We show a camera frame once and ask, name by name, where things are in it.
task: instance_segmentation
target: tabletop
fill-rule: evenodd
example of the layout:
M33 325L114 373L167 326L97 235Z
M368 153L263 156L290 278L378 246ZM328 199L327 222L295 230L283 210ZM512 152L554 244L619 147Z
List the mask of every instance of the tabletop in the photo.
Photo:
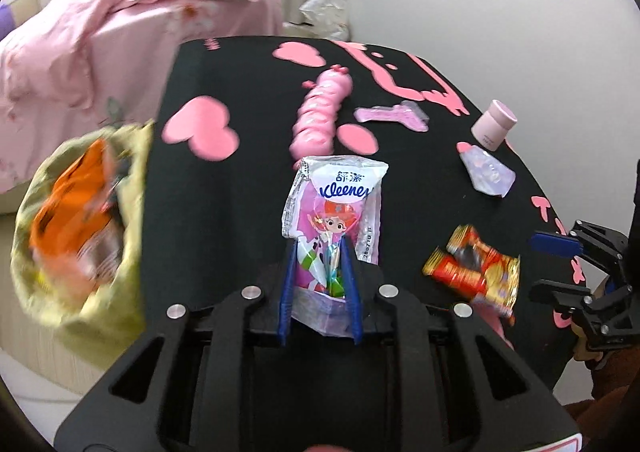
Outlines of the tabletop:
M550 307L531 303L528 291L540 278L573 283L582 277L577 262L529 248L534 231L562 227L523 161L503 143L494 154L516 173L509 194L475 191L456 143L476 143L470 128L481 113L452 83L424 60L390 48L305 38L317 54L300 60L280 47L299 40L219 38L180 48L148 161L141 264L147 319L178 302L191 309L217 303L280 260L286 243L282 209L294 178L291 128L308 92L302 83L340 64L349 68L354 87L337 125L355 123L358 106L392 106L403 99L417 101L430 117L428 132L399 123L364 124L379 143L370 157L389 165L380 232L385 280L425 303L449 307L459 297L423 276L422 265L456 226L475 225L487 244L521 256L516 323L505 324L505 333L552 388L575 337ZM274 56L278 49L280 57ZM223 161L197 157L189 143L162 141L167 121L196 96L211 96L229 110L228 127L238 134L239 147ZM336 139L335 153L350 152Z

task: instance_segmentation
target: floor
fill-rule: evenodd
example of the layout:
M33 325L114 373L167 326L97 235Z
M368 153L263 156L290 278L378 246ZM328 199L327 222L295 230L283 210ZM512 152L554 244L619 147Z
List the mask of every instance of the floor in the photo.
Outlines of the floor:
M0 376L36 429L51 442L100 371L78 360L50 330L33 323L20 309L9 273L14 222L13 215L0 215ZM585 366L570 362L554 394L561 403L578 402L590 398L591 385Z

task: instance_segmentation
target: pink comforter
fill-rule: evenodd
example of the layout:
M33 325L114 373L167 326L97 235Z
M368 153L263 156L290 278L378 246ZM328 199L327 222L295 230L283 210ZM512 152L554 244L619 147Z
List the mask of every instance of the pink comforter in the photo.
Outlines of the pink comforter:
M180 43L278 35L280 0L52 0L0 42L0 193L63 141L156 117Z

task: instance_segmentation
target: silver screw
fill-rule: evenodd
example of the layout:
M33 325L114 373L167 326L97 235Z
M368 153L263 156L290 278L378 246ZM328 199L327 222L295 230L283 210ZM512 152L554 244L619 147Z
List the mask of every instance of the silver screw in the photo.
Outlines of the silver screw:
M378 293L384 298L393 298L398 296L399 291L393 284L383 284L378 289Z
M455 313L460 318L469 318L473 314L473 309L469 304L465 304L464 302L459 302L458 304L453 306L453 313Z
M186 313L187 308L182 304L174 304L172 306L169 306L169 309L167 309L166 311L166 315L173 320L184 317Z
M257 286L247 286L242 289L242 298L246 298L247 300L258 298L261 294L262 290Z

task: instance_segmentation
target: pink plastic toy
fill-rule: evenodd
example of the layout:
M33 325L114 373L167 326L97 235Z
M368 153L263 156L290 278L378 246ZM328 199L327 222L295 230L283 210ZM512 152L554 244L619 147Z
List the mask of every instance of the pink plastic toy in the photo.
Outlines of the pink plastic toy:
M305 82L303 86L311 91L293 125L294 138L289 150L296 161L334 153L335 119L342 100L353 90L353 80L347 67L335 65L320 74L316 83Z

